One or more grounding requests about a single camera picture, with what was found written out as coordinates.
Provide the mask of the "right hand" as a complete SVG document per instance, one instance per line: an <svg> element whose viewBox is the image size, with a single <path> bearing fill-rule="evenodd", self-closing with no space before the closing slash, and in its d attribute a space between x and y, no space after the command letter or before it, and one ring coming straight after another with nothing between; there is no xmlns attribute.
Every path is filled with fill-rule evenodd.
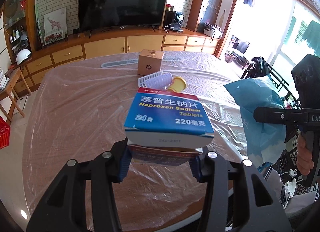
<svg viewBox="0 0 320 232"><path fill-rule="evenodd" d="M306 148L306 140L300 133L297 139L297 168L302 175L307 176L313 166L312 153Z"/></svg>

